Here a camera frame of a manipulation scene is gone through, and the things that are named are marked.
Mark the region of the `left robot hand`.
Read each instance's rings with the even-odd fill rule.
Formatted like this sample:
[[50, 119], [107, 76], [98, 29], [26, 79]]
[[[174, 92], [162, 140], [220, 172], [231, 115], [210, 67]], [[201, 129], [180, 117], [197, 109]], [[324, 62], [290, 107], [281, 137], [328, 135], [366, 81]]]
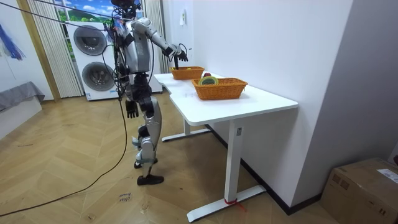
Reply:
[[128, 118], [137, 118], [139, 116], [139, 109], [136, 101], [125, 100], [126, 114]]

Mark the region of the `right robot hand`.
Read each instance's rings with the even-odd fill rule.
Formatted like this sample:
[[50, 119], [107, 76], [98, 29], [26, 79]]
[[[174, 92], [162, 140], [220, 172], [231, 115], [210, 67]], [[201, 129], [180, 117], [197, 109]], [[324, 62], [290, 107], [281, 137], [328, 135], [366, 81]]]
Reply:
[[177, 53], [174, 55], [174, 64], [175, 64], [175, 69], [178, 70], [179, 69], [179, 61], [183, 61], [183, 62], [187, 62], [188, 61], [188, 57], [187, 54], [184, 50], [181, 50], [180, 53]]

